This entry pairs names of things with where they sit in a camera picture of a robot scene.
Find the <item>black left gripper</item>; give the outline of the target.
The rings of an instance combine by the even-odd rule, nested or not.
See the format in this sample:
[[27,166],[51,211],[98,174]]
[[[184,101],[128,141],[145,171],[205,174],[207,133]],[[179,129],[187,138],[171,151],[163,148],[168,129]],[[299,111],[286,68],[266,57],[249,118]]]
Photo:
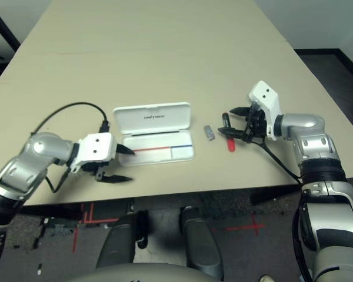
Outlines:
[[[124,155],[135,154],[133,150],[131,150],[130,148],[122,144],[117,144],[116,152]],[[82,165],[82,170],[84,172],[92,173],[95,176],[95,179],[98,182],[102,182],[102,183],[115,184],[115,183],[128,182],[132,180],[132,178],[126,177],[126,176],[118,176],[118,175],[106,176],[105,169],[106,167],[108,167],[108,165],[109,165],[109,162],[99,162],[99,163],[89,162]]]

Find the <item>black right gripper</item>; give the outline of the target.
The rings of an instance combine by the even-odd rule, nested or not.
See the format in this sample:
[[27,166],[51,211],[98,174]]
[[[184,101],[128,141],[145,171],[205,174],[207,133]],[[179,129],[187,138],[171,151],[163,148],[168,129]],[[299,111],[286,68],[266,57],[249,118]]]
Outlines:
[[251,143],[254,138],[263,139],[267,136],[265,112],[257,103],[252,103],[250,107],[237,107],[229,112],[238,116],[247,116],[245,119],[247,124],[244,131],[233,127],[219,128],[218,131],[226,137],[243,139],[243,141]]

